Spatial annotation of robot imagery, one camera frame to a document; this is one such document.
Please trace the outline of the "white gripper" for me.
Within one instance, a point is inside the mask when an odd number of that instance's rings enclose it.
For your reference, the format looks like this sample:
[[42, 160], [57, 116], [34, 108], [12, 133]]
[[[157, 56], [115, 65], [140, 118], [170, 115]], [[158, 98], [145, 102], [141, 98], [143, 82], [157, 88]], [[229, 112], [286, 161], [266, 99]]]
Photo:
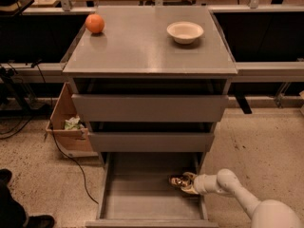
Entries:
[[207, 193], [205, 187], [206, 175], [198, 175], [192, 172], [184, 172], [183, 175], [193, 181], [193, 186], [182, 187], [180, 190], [190, 195], [205, 195]]

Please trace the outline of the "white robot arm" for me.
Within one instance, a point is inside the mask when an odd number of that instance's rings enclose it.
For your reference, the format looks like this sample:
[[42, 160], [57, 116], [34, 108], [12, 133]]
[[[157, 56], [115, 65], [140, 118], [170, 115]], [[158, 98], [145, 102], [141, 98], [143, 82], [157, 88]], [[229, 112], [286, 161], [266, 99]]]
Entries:
[[259, 200], [229, 169], [221, 169], [216, 175], [185, 172], [177, 185], [189, 194], [215, 193], [235, 198], [250, 218], [251, 228], [304, 228], [303, 222], [288, 205], [274, 199]]

